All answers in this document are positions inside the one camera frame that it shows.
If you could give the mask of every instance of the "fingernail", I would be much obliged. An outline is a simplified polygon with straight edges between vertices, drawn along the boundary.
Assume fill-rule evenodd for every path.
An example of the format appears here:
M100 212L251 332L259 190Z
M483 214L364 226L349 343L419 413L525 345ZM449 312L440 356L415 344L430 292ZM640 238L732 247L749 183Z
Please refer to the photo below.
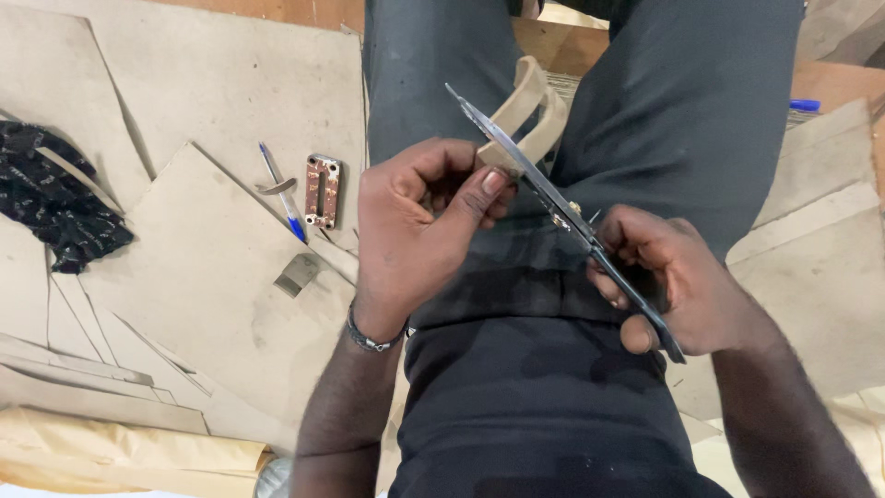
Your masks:
M507 184L507 177L497 169L492 169L482 181L482 191L489 195L497 194Z
M649 327L645 328L645 333L649 334L649 346L645 348L645 352L648 353L654 347L655 341L658 339L658 333Z

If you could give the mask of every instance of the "black cloth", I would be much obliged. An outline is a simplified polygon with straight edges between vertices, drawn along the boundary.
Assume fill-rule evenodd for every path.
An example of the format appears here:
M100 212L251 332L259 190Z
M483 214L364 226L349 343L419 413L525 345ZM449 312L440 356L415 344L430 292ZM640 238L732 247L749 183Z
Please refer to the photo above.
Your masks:
M36 149L46 147L84 175L96 170L61 138L36 125L0 121L0 213L23 223L52 249L52 271L79 274L132 242L123 218Z
M518 4L367 0L372 164L431 136L485 142L443 84L487 115L507 99ZM551 181L587 215L684 217L724 259L771 186L803 3L570 4L610 19L612 44L577 89ZM527 189L510 213L412 317L391 495L723 495L695 472L662 357L622 348L626 314L577 244Z

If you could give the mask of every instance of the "blue marker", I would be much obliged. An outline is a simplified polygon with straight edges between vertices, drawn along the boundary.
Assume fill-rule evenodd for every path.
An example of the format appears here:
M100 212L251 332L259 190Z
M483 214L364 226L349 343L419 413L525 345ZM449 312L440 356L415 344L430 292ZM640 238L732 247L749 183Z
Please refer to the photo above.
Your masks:
M820 110L820 101L809 98L791 98L789 100L789 108L807 113L816 113Z
M273 171L273 167L271 167L271 161L267 157L267 149L265 149L265 145L261 142L258 142L258 147L261 149L261 157L265 159L265 164L267 165L267 171L271 172L271 178L273 178L274 183L279 183L277 180L276 173ZM295 237L298 237L298 240L304 242L304 230L301 230L301 223L298 222L298 216L296 216L296 210L289 205L289 202L286 200L286 192L280 192L280 199L282 200L283 207L286 208L286 216L289 218L289 226L292 227L292 231L295 232Z

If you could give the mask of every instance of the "black fabric with print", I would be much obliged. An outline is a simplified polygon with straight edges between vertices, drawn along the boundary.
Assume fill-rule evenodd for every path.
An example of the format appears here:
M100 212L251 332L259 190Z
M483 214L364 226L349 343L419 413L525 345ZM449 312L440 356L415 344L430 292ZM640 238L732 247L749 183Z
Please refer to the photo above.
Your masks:
M46 147L90 178L96 170L70 144L35 125L0 122L0 213L52 248L52 271L79 274L132 242L123 218L36 149Z

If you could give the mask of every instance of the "dark gray trousers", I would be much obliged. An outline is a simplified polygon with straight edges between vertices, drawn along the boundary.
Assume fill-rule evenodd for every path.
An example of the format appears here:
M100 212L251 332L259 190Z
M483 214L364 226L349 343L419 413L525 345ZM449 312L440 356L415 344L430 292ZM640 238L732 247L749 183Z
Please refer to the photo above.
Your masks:
M484 136L446 92L491 115L522 55L518 0L367 0L372 164L431 136ZM612 20L583 78L550 179L585 215L616 203L692 222L724 260L765 200L786 122L798 0L570 0ZM474 237L416 324L505 315L620 319L582 276L583 254L522 189Z

